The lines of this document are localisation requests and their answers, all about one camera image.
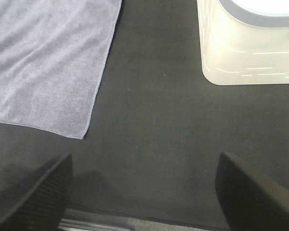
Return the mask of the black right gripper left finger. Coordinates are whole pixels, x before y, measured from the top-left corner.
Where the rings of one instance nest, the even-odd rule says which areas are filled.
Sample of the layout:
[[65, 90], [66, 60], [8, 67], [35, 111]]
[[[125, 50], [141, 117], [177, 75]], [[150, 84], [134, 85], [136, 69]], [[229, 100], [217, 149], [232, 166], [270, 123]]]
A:
[[55, 231], [69, 203], [70, 154], [59, 155], [0, 192], [0, 231]]

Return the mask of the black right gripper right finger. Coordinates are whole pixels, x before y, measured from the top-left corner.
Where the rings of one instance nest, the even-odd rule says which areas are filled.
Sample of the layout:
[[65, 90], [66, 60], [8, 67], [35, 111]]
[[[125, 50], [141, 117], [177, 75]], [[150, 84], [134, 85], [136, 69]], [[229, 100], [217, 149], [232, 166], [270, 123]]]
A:
[[289, 231], [289, 190], [230, 153], [221, 153], [216, 195], [232, 231]]

